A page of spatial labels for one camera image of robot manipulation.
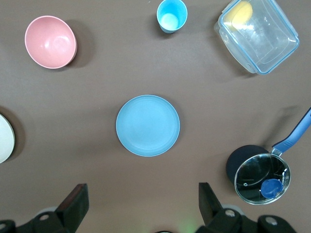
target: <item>light blue cup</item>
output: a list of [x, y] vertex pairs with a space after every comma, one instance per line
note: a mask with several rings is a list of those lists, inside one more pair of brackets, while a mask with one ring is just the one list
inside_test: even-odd
[[187, 7], [181, 0], [164, 0], [156, 12], [157, 20], [165, 33], [174, 33], [180, 29], [186, 23], [187, 16]]

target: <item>brown table surface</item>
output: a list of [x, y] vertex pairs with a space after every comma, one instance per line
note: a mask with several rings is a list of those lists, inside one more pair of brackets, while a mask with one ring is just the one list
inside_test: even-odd
[[[272, 214], [310, 232], [311, 131], [282, 158], [292, 181], [279, 200], [243, 202], [225, 174], [236, 148], [270, 150], [311, 106], [309, 0], [278, 0], [300, 46], [271, 74], [253, 75], [213, 26], [228, 0], [185, 0], [188, 20], [164, 34], [160, 0], [6, 0], [0, 8], [0, 113], [16, 147], [0, 165], [0, 219], [17, 225], [57, 206], [87, 183], [90, 209], [78, 233], [192, 233], [203, 224], [198, 183], [252, 220]], [[28, 24], [53, 15], [74, 31], [78, 52], [65, 68], [36, 64], [24, 45]], [[166, 153], [144, 158], [119, 142], [115, 122], [131, 98], [158, 95], [177, 110], [181, 131]]]

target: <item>pink bowl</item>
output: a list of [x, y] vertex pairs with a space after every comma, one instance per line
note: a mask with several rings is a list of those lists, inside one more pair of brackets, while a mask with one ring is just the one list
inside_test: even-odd
[[35, 62], [50, 69], [64, 67], [77, 52], [77, 41], [71, 28], [54, 16], [33, 20], [26, 30], [25, 45]]

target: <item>pan handle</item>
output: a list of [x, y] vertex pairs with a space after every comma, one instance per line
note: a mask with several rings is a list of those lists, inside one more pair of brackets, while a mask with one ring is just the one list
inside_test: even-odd
[[294, 130], [284, 140], [274, 144], [272, 147], [274, 150], [279, 151], [279, 155], [291, 148], [304, 134], [304, 132], [311, 125], [311, 108], [303, 116], [300, 122], [296, 125]]

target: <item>sponge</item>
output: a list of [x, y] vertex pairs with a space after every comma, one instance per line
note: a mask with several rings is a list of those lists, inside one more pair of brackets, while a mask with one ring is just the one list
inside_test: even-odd
[[224, 24], [237, 30], [243, 29], [252, 15], [252, 5], [247, 1], [240, 1], [225, 15]]

